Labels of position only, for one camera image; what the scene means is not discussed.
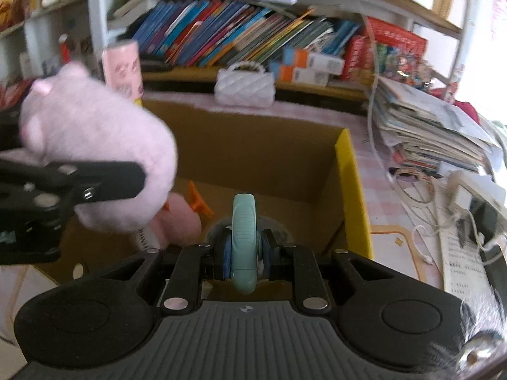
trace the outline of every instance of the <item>checkered tablecloth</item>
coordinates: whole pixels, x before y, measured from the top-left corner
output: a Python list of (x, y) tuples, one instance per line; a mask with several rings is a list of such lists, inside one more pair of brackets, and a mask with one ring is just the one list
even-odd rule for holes
[[(400, 225), (409, 231), (414, 227), (410, 217), (401, 205), (400, 198), (391, 188), (384, 170), (373, 155), (368, 139), (366, 117), (282, 101), (275, 101), (271, 107), (266, 109), (227, 107), (218, 104), (212, 94), (146, 92), (144, 98), (185, 103), (214, 112), (293, 118), (348, 128), (352, 135), (354, 153), (356, 154), (359, 175), (361, 176), (370, 224)], [(381, 144), (381, 140), (375, 138), (375, 144), (380, 154), (383, 155), (382, 151), (385, 151), (385, 148)], [(423, 252), (429, 254), (419, 236), (416, 236), (415, 243)], [(442, 287), (442, 276), (436, 266), (425, 264), (425, 269), (428, 283), (436, 287)]]

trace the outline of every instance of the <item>white handbag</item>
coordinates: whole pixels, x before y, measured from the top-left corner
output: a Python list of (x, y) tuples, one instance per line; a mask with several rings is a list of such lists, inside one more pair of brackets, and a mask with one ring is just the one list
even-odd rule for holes
[[(253, 71), (237, 70), (248, 67)], [(275, 78), (262, 65), (251, 61), (220, 69), (216, 77), (215, 99), (225, 106), (269, 107), (275, 101)]]

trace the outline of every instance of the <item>teal object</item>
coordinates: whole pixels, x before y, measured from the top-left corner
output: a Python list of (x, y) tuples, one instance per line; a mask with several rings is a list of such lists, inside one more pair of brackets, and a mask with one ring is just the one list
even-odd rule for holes
[(250, 294), (257, 284), (257, 221), (255, 198), (237, 194), (232, 208), (231, 278), (236, 289)]

